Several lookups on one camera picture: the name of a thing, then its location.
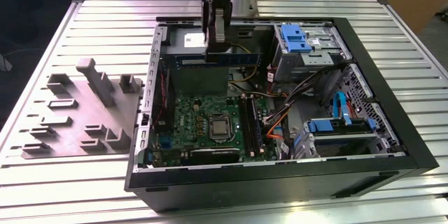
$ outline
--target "blue latch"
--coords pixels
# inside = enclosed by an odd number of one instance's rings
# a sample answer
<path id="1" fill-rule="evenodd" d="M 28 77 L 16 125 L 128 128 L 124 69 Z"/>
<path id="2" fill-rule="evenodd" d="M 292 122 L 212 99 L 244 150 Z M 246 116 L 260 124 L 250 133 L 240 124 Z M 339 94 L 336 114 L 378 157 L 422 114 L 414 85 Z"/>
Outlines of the blue latch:
<path id="1" fill-rule="evenodd" d="M 288 52 L 311 52 L 312 48 L 307 42 L 307 34 L 299 25 L 282 25 L 283 38 Z"/>
<path id="2" fill-rule="evenodd" d="M 295 146 L 299 144 L 300 140 L 302 140 L 302 136 L 299 135 L 296 140 L 295 140 Z"/>
<path id="3" fill-rule="evenodd" d="M 316 120 L 314 121 L 318 131 L 334 131 L 334 126 L 331 125 L 330 120 Z"/>
<path id="4" fill-rule="evenodd" d="M 374 118 L 368 118 L 367 121 L 370 123 L 371 130 L 375 130 L 376 129 L 376 120 Z"/>
<path id="5" fill-rule="evenodd" d="M 315 122 L 308 122 L 308 129 L 310 129 L 310 132 L 316 132 L 316 124 L 315 124 Z"/>

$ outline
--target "slotted table surface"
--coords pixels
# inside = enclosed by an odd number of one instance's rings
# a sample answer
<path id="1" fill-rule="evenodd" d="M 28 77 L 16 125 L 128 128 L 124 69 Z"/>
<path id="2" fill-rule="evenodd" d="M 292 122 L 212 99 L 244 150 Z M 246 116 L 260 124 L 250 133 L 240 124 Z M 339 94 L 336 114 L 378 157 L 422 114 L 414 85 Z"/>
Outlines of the slotted table surface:
<path id="1" fill-rule="evenodd" d="M 388 5 L 362 0 L 259 0 L 260 16 L 346 17 L 387 79 L 440 167 L 360 198 L 314 200 L 162 215 L 124 188 L 128 155 L 26 160 L 23 129 L 48 113 L 52 73 L 74 80 L 91 57 L 111 79 L 146 81 L 156 16 L 199 16 L 199 0 L 84 0 L 70 6 L 0 134 L 0 221 L 138 223 L 448 223 L 447 72 Z"/>

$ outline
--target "motherboard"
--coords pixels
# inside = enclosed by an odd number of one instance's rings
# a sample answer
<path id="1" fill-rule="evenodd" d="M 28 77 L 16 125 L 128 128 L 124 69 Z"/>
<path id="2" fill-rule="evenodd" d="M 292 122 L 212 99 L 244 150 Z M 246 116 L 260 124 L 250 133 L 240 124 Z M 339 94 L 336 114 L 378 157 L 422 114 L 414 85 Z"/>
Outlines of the motherboard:
<path id="1" fill-rule="evenodd" d="M 254 108 L 255 120 L 247 118 L 247 105 Z M 178 98 L 175 103 L 174 132 L 160 133 L 160 150 L 154 152 L 156 166 L 192 165 L 200 157 L 234 159 L 238 162 L 276 160 L 275 143 L 262 134 L 262 119 L 268 114 L 268 100 L 242 97 Z M 250 141 L 247 129 L 254 131 L 256 139 Z"/>

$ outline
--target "floor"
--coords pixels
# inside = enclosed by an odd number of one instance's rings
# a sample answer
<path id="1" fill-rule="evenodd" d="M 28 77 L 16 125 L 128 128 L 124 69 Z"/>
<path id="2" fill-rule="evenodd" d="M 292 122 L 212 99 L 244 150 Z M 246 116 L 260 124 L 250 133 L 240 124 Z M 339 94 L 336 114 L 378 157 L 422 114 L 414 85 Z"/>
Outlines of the floor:
<path id="1" fill-rule="evenodd" d="M 71 0 L 19 1 L 28 3 L 19 6 L 15 0 L 0 0 L 0 9 L 8 10 L 0 12 L 0 53 L 10 54 L 6 58 L 14 65 L 11 72 L 0 72 L 0 129 L 71 4 Z M 448 68 L 448 23 L 435 17 L 419 38 Z"/>

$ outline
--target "green motherboard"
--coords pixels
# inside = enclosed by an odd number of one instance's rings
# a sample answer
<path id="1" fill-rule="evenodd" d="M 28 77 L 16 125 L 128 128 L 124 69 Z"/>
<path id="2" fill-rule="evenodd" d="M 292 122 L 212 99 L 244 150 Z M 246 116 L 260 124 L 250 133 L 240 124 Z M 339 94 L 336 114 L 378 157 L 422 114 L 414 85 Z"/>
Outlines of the green motherboard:
<path id="1" fill-rule="evenodd" d="M 266 141 L 266 133 L 263 134 L 264 152 L 248 155 L 246 151 L 243 127 L 248 126 L 243 125 L 240 120 L 239 99 L 239 97 L 176 99 L 174 133 L 159 134 L 159 142 L 171 143 L 168 148 L 163 146 L 163 166 L 182 165 L 179 159 L 183 153 L 179 151 L 202 148 L 238 148 L 239 162 L 276 159 L 275 143 Z M 264 97 L 255 99 L 255 106 L 258 117 L 262 119 L 268 114 L 268 100 Z"/>

